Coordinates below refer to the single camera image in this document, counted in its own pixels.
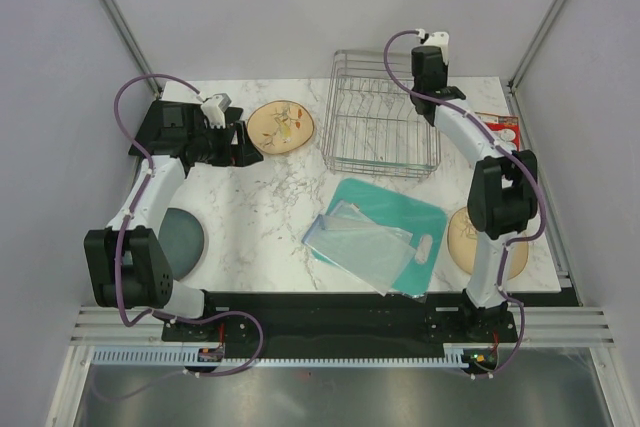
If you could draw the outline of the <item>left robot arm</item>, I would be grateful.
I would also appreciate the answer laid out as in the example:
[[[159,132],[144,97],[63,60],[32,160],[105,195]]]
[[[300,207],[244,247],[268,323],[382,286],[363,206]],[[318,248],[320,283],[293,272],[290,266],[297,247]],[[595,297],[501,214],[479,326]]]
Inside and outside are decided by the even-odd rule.
[[[204,291],[175,279],[159,233],[171,199],[193,167],[248,167],[262,161],[242,113],[223,93],[202,103],[151,104],[129,150],[141,160],[134,186],[107,226],[84,238],[98,306],[161,311],[185,318],[185,329],[198,340],[216,335],[218,314],[206,307]]]

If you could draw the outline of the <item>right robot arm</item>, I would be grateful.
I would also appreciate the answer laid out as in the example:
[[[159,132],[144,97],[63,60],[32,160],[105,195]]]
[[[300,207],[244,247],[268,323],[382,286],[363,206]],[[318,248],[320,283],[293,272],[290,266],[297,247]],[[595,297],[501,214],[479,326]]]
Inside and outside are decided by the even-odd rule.
[[[444,134],[474,168],[467,213],[477,232],[470,281],[464,295],[472,307],[458,315],[458,328],[467,339],[483,339],[494,328],[488,309],[506,301],[504,283],[510,251],[538,214],[538,159],[530,150],[513,150],[489,129],[449,86],[443,49],[422,45],[411,51],[416,112]]]

